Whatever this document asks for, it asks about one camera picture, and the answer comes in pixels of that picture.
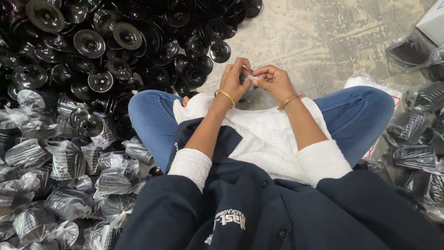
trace printed logo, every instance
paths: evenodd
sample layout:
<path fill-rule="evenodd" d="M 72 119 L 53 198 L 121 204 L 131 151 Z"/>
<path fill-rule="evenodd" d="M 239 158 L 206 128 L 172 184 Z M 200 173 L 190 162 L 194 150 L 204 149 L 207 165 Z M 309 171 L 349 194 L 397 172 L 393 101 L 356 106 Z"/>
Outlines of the printed logo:
<path fill-rule="evenodd" d="M 211 245 L 211 240 L 213 239 L 213 235 L 208 236 L 208 238 L 206 238 L 205 243 L 208 245 Z"/>
<path fill-rule="evenodd" d="M 241 211 L 234 209 L 227 209 L 216 214 L 214 218 L 214 227 L 216 227 L 216 222 L 220 222 L 222 226 L 225 226 L 229 222 L 235 222 L 240 225 L 240 227 L 245 230 L 245 215 Z"/>

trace forearm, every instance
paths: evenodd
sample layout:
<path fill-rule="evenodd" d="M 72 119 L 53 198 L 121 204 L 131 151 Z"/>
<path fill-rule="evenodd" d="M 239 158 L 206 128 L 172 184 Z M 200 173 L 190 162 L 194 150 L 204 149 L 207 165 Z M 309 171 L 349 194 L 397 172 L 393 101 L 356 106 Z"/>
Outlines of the forearm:
<path fill-rule="evenodd" d="M 228 97 L 218 95 L 208 110 L 207 115 L 188 140 L 185 149 L 199 150 L 211 159 L 213 157 L 219 129 L 230 107 L 231 102 Z"/>
<path fill-rule="evenodd" d="M 328 139 L 299 98 L 287 103 L 284 110 L 290 120 L 298 150 Z"/>

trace white sleeve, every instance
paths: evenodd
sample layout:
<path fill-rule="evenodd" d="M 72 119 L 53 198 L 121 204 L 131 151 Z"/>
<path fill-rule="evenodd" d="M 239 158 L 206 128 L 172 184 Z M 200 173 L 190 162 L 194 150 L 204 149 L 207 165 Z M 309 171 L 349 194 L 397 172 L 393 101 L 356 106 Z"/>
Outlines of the white sleeve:
<path fill-rule="evenodd" d="M 334 140 L 321 141 L 297 152 L 309 184 L 316 187 L 324 178 L 341 178 L 352 171 Z"/>
<path fill-rule="evenodd" d="M 212 164 L 211 159 L 197 149 L 181 149 L 177 151 L 168 174 L 188 177 L 202 192 Z"/>

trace gold bangle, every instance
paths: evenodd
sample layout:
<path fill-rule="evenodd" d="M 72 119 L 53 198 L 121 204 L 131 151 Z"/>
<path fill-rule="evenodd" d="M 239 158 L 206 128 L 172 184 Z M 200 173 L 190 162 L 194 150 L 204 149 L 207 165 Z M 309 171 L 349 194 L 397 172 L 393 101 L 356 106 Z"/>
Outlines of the gold bangle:
<path fill-rule="evenodd" d="M 290 98 L 288 98 L 287 100 L 285 100 L 278 108 L 278 110 L 281 110 L 285 107 L 285 105 L 287 105 L 287 103 L 291 100 L 293 100 L 294 98 L 298 98 L 299 95 L 295 95 L 295 96 L 291 96 Z"/>
<path fill-rule="evenodd" d="M 217 92 L 220 92 L 220 93 L 226 95 L 226 97 L 228 97 L 230 99 L 231 103 L 233 104 L 233 106 L 231 106 L 231 108 L 230 108 L 230 109 L 232 109 L 236 103 L 234 102 L 234 99 L 231 97 L 231 95 L 229 93 L 221 90 L 221 89 L 218 89 L 218 90 L 216 90 L 216 92 L 214 92 L 214 97 L 215 98 L 216 98 L 216 93 Z"/>

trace pile of black plastic parts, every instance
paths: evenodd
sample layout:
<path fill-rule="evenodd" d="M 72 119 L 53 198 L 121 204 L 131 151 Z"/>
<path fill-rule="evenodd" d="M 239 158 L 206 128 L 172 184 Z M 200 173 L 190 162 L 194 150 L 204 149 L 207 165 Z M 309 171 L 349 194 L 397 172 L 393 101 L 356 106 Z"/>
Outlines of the pile of black plastic parts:
<path fill-rule="evenodd" d="M 261 8 L 0 1 L 0 249 L 113 249 L 137 195 L 162 175 L 129 119 L 131 97 L 195 95 L 213 61 L 230 58 L 224 40 Z"/>

